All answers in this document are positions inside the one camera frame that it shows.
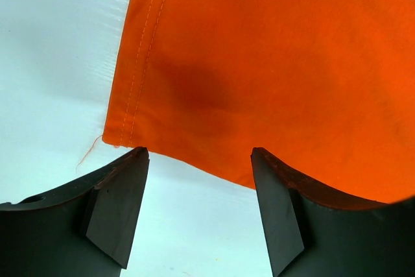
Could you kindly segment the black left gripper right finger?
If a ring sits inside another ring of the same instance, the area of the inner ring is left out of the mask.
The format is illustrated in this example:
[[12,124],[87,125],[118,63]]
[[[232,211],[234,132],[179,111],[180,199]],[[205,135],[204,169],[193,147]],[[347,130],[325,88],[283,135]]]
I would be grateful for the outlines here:
[[251,155],[274,276],[413,276],[414,199],[368,200]]

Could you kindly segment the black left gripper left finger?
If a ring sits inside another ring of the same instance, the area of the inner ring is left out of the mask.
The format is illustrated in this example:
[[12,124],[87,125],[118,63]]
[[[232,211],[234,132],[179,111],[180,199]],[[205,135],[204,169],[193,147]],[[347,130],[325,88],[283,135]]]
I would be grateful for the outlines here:
[[149,167],[135,148],[80,178],[1,205],[2,276],[119,276],[128,266]]

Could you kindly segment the orange t shirt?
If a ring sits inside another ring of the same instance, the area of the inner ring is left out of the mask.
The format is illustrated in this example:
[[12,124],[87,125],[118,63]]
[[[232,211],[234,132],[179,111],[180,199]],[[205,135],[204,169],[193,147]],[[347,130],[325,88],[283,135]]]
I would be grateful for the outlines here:
[[414,194],[414,0],[130,0],[100,140],[254,186],[253,148]]

